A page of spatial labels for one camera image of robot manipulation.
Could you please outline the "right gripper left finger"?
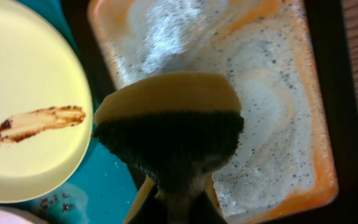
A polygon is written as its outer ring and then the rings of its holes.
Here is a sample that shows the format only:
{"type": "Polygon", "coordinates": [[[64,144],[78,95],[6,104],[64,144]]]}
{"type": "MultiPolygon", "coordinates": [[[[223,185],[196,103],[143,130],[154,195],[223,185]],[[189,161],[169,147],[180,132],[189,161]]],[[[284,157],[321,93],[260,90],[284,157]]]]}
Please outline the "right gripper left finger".
{"type": "Polygon", "coordinates": [[[167,209],[155,198],[158,188],[147,176],[122,222],[123,224],[167,224],[167,209]]]}

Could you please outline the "white plate front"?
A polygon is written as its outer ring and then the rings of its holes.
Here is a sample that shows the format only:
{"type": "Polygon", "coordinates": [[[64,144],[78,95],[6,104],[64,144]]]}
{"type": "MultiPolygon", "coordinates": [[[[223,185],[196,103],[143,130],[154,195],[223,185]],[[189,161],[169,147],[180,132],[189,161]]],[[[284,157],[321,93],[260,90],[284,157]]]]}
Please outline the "white plate front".
{"type": "Polygon", "coordinates": [[[48,224],[48,222],[25,210],[0,207],[0,224],[48,224]]]}

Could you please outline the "green and yellow sponge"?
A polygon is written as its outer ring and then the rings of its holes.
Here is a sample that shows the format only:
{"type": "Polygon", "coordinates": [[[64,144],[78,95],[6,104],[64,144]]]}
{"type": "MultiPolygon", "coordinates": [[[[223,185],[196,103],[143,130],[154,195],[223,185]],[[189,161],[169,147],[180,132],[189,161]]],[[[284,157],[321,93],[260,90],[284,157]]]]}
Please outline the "green and yellow sponge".
{"type": "Polygon", "coordinates": [[[162,192],[191,194],[232,157],[244,129],[241,103],[217,73],[149,77],[105,97],[93,137],[162,192]]]}

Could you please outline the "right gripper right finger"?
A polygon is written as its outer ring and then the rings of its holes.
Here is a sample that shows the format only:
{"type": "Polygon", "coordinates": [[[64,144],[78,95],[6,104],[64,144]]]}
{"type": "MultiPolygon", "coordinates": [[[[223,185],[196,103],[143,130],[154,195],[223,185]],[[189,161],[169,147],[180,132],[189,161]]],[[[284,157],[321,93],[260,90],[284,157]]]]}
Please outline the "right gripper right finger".
{"type": "Polygon", "coordinates": [[[205,180],[205,190],[197,196],[189,211],[189,224],[227,224],[218,208],[212,175],[205,180]]]}

